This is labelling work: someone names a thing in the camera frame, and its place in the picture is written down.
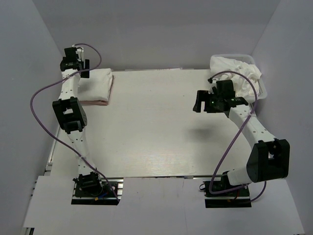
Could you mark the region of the white t shirt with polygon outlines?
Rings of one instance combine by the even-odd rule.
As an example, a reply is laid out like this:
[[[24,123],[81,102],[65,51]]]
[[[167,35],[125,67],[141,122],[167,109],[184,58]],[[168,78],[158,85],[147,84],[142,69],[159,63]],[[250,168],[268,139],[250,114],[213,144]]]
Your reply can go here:
[[[109,101],[113,85],[111,69],[96,69],[89,73],[89,78],[81,78],[78,85],[80,101]]]

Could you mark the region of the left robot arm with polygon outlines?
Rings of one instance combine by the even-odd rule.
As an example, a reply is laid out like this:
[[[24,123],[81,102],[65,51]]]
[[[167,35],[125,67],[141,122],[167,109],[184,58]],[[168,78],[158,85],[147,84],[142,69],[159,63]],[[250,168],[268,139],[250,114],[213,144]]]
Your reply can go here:
[[[61,129],[67,134],[74,149],[78,164],[78,176],[73,179],[76,188],[81,192],[97,196],[103,191],[103,183],[89,156],[85,133],[87,115],[78,99],[80,79],[89,78],[89,60],[84,59],[82,47],[68,47],[64,52],[65,56],[60,63],[64,81],[60,96],[52,103],[52,108]]]

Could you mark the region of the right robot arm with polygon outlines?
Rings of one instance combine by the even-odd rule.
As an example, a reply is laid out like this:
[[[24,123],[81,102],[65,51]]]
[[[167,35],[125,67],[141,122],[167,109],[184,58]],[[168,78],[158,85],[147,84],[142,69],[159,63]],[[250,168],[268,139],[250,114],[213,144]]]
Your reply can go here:
[[[218,185],[209,183],[211,195],[233,195],[251,183],[286,178],[289,174],[290,144],[278,139],[261,124],[243,97],[236,97],[230,80],[218,81],[212,91],[199,90],[193,111],[200,113],[224,113],[239,128],[226,149],[225,159],[240,134],[251,147],[245,166],[223,173]]]

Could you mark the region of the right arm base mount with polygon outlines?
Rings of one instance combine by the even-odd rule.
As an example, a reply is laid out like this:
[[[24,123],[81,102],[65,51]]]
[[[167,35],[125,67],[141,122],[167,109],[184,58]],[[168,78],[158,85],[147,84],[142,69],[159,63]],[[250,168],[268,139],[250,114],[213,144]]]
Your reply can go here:
[[[204,181],[199,186],[199,190],[204,193],[205,207],[207,209],[251,208],[248,188],[223,194],[211,194],[209,192],[209,183],[210,181]]]

